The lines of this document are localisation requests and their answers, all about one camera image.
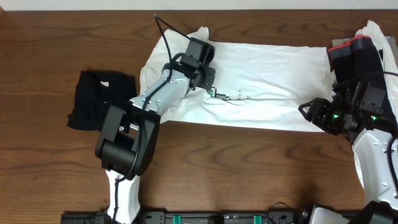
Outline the white t-shirt with robot print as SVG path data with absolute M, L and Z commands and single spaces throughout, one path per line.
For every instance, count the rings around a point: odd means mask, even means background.
M 331 99 L 335 76 L 324 47 L 292 47 L 212 42 L 213 86 L 227 100 L 203 89 L 190 91 L 161 121 L 243 128 L 319 132 L 299 106 L 314 98 Z

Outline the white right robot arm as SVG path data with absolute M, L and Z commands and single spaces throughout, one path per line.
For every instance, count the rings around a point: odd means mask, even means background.
M 314 205 L 303 210 L 299 223 L 397 223 L 397 121 L 384 116 L 390 107 L 386 74 L 369 72 L 334 83 L 332 101 L 314 98 L 299 106 L 307 121 L 348 139 L 358 160 L 366 203 L 349 218 Z

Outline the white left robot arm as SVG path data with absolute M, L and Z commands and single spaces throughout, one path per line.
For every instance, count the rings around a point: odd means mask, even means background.
M 215 80 L 210 67 L 215 48 L 208 42 L 190 37 L 184 52 L 167 56 L 152 86 L 124 106 L 110 106 L 106 114 L 95 148 L 110 186 L 106 223 L 134 222 L 141 208 L 140 178 L 153 158 L 161 117 L 189 91 L 210 90 Z

